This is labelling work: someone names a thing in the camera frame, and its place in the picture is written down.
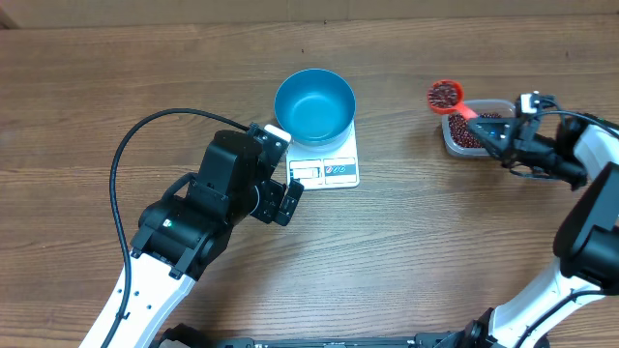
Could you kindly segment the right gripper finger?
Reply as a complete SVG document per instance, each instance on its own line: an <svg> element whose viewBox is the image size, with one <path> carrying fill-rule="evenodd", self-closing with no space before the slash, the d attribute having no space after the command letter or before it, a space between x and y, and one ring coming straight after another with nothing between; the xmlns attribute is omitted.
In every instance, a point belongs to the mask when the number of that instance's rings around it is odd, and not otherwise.
<svg viewBox="0 0 619 348"><path fill-rule="evenodd" d="M512 118L473 118L468 121L467 127L477 138L506 138L512 124Z"/></svg>
<svg viewBox="0 0 619 348"><path fill-rule="evenodd" d="M505 157L508 147L508 136L505 133L483 132L477 135L477 138L491 157L496 160L501 160Z"/></svg>

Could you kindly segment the red measuring scoop blue handle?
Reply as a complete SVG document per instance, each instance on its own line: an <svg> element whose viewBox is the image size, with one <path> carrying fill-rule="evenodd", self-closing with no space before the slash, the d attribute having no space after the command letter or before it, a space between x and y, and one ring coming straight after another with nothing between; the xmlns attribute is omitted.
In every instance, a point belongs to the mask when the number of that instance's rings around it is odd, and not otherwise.
<svg viewBox="0 0 619 348"><path fill-rule="evenodd" d="M463 89L459 82L442 79L434 82L427 91L429 108L441 115L459 114L466 121L479 115L463 102Z"/></svg>

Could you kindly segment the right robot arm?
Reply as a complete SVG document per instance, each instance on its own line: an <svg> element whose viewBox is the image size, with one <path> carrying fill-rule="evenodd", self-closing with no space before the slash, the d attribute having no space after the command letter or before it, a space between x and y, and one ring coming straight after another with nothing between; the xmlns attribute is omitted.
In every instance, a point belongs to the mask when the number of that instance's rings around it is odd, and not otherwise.
<svg viewBox="0 0 619 348"><path fill-rule="evenodd" d="M444 337L440 346L536 347L582 306L617 295L618 127L591 114L558 114L562 121L553 139L537 133L542 111L473 122L473 133L493 157L588 189L558 229L549 266L509 302Z"/></svg>

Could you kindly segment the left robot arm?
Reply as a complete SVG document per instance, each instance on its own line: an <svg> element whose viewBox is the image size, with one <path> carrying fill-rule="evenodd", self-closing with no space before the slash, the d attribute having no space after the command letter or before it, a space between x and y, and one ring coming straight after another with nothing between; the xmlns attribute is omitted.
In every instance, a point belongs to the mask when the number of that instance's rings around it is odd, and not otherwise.
<svg viewBox="0 0 619 348"><path fill-rule="evenodd" d="M287 225L304 188L272 175L290 142L272 125L218 131L198 172L181 177L141 214L130 262L82 346L149 346L226 249L235 225L247 216Z"/></svg>

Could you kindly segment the white kitchen scale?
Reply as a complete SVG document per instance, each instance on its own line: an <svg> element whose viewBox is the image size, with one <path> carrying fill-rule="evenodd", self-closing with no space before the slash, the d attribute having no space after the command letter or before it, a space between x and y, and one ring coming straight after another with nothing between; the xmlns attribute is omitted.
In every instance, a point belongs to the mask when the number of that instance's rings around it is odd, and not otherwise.
<svg viewBox="0 0 619 348"><path fill-rule="evenodd" d="M286 154L287 181L305 190L351 189L360 184L355 123L335 141L312 147L294 141Z"/></svg>

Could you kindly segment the blue bowl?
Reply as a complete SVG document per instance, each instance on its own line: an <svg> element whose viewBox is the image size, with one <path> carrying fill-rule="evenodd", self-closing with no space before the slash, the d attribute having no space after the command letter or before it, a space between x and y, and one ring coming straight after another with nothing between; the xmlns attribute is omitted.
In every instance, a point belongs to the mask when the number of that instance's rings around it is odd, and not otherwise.
<svg viewBox="0 0 619 348"><path fill-rule="evenodd" d="M293 139L310 147L345 136L357 110L350 84L335 72L306 69L290 75L278 88L274 114Z"/></svg>

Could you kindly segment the clear plastic container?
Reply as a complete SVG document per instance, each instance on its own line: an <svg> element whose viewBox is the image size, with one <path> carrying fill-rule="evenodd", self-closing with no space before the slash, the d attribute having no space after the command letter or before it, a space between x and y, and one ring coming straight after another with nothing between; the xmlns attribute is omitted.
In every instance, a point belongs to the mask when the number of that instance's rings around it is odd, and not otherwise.
<svg viewBox="0 0 619 348"><path fill-rule="evenodd" d="M503 117L514 117L516 107L510 102L498 99L468 100L463 102L477 114L498 113ZM449 126L449 116L443 115L441 130L447 152L457 158L488 158L489 153L485 148L465 148L455 143Z"/></svg>

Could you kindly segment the red beans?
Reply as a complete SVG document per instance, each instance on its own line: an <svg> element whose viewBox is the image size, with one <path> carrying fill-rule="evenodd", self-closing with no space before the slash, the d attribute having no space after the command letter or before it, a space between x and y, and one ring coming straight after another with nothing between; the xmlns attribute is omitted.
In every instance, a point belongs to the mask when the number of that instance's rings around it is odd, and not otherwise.
<svg viewBox="0 0 619 348"><path fill-rule="evenodd" d="M469 131L467 121L460 114L451 114L448 116L448 126L450 129L451 138L456 145L462 148L479 148L483 145Z"/></svg>

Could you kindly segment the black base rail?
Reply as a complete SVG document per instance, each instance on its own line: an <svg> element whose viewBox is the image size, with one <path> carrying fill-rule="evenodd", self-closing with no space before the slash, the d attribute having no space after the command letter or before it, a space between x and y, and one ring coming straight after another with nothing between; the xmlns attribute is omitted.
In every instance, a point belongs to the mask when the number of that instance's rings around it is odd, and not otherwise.
<svg viewBox="0 0 619 348"><path fill-rule="evenodd" d="M417 333L408 337L361 337L256 340L248 337L214 339L185 324L167 329L149 348L437 348L500 347L497 342L479 339L466 343L464 331Z"/></svg>

